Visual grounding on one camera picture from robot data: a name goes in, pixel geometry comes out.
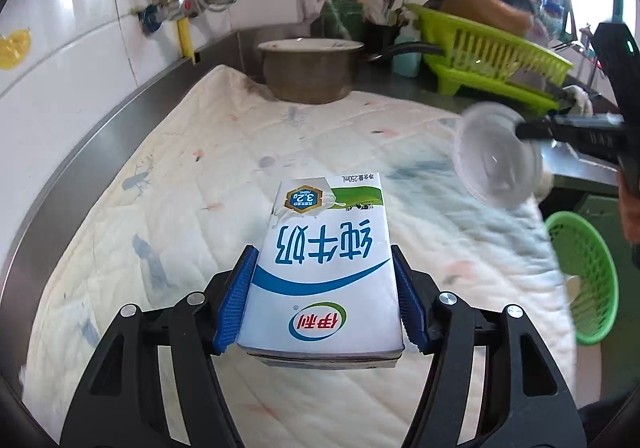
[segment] stainless steel countertop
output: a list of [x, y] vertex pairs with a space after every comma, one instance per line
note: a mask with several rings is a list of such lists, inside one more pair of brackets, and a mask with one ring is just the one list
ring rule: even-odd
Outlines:
[[[432, 78], [403, 78], [379, 66], [365, 66], [360, 71], [356, 88], [365, 92], [375, 92], [392, 98], [413, 100], [414, 102], [442, 108], [457, 114], [477, 100], [461, 96], [444, 96], [433, 92]], [[518, 104], [508, 104], [522, 111]], [[554, 186], [570, 188], [601, 195], [618, 195], [616, 168], [611, 163], [579, 154], [565, 143], [541, 142], [542, 156], [554, 174]]]
[[[34, 201], [0, 271], [0, 370], [18, 394], [18, 374], [26, 361], [42, 291], [87, 213], [143, 139], [213, 67], [226, 64], [260, 80], [262, 65], [256, 44], [308, 34], [308, 25], [283, 25], [225, 36], [201, 50], [197, 65], [181, 60], [139, 88], [63, 161]], [[476, 102], [434, 93], [433, 77], [428, 75], [402, 78], [374, 65], [362, 67], [356, 89], [456, 113]], [[543, 153], [558, 186], [617, 193], [612, 169], [580, 162], [563, 147], [543, 147]]]

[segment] quilted mat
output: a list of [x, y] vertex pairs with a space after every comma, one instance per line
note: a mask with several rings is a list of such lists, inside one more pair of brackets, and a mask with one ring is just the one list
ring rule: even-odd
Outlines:
[[[273, 99], [225, 66], [143, 141], [87, 215], [51, 275], [21, 373], [23, 399], [60, 438], [76, 385], [124, 304], [171, 306], [260, 247], [283, 178], [380, 172], [391, 241], [414, 269], [469, 304], [521, 304], [569, 386], [574, 332], [564, 285], [533, 200], [483, 206], [449, 155], [457, 116], [352, 92], [328, 105]], [[237, 346], [214, 359], [238, 431], [252, 447], [397, 447], [430, 366], [405, 339], [396, 368], [322, 371], [263, 365]], [[187, 442], [169, 348], [161, 348], [170, 431]], [[461, 439], [473, 437], [482, 349]]]

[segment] metal screw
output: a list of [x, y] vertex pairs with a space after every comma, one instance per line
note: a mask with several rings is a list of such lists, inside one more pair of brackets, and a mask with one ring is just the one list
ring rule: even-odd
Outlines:
[[458, 298], [453, 293], [441, 293], [438, 298], [444, 305], [453, 305], [458, 301]]
[[204, 295], [202, 293], [191, 293], [187, 297], [187, 303], [189, 305], [200, 305], [204, 302]]
[[126, 306], [124, 306], [121, 310], [120, 310], [120, 314], [122, 316], [124, 316], [125, 318], [129, 318], [129, 316], [133, 316], [136, 311], [138, 309], [136, 308], [135, 305], [133, 305], [132, 303], [128, 303], [126, 304]]
[[507, 314], [514, 318], [522, 318], [524, 311], [522, 307], [518, 307], [517, 305], [510, 305], [507, 307]]

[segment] pot handle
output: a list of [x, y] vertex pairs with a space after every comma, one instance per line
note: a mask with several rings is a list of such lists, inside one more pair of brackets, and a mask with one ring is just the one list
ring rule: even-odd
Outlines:
[[375, 62], [383, 58], [388, 58], [391, 56], [396, 56], [397, 54], [405, 54], [405, 53], [435, 54], [439, 56], [445, 55], [442, 47], [433, 43], [405, 42], [405, 43], [396, 43], [396, 44], [390, 45], [389, 47], [385, 47], [382, 51], [378, 53], [365, 56], [364, 61]]

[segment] green colander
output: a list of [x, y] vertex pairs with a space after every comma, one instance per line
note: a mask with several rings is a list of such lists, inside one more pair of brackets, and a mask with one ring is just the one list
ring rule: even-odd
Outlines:
[[580, 278], [580, 293], [571, 304], [580, 345], [594, 345], [609, 334], [618, 312], [618, 276], [609, 248], [580, 215], [558, 212], [545, 222], [565, 275]]

